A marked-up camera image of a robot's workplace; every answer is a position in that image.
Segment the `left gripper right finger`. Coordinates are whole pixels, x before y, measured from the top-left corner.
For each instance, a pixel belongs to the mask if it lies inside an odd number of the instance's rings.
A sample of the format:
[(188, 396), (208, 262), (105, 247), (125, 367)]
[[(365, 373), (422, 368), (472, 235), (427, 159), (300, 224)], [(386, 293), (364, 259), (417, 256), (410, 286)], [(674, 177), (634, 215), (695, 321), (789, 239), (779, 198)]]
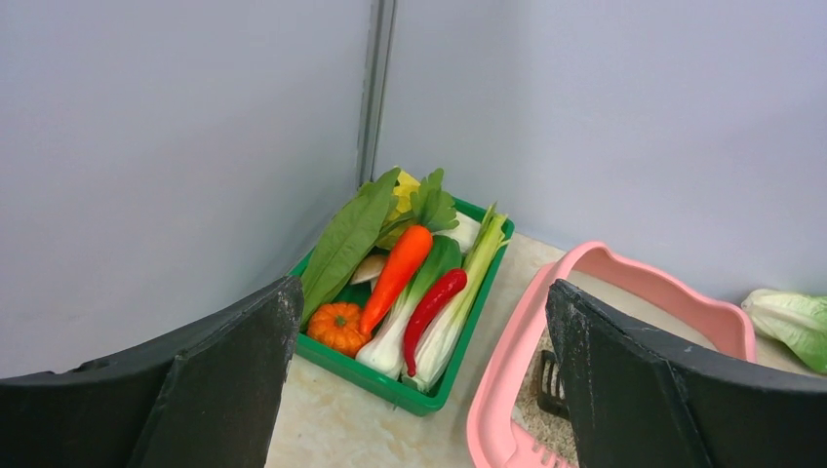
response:
[(546, 317), (582, 467), (822, 467), (826, 381), (710, 350), (574, 284)]

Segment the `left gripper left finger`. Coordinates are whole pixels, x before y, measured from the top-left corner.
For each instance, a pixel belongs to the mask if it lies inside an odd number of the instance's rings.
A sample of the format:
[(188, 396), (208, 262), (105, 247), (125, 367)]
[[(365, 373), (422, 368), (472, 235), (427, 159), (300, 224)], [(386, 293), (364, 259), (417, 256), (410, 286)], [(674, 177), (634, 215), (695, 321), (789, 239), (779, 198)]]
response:
[(303, 307), (286, 276), (63, 373), (1, 382), (5, 467), (261, 467)]

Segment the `black litter scoop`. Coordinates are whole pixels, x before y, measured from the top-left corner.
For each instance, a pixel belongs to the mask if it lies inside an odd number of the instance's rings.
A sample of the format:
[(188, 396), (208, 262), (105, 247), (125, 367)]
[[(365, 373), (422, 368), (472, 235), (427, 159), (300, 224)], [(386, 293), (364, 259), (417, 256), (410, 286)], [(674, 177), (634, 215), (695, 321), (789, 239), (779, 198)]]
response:
[(570, 413), (559, 370), (555, 353), (551, 350), (541, 350), (537, 369), (536, 401), (542, 411), (569, 420)]

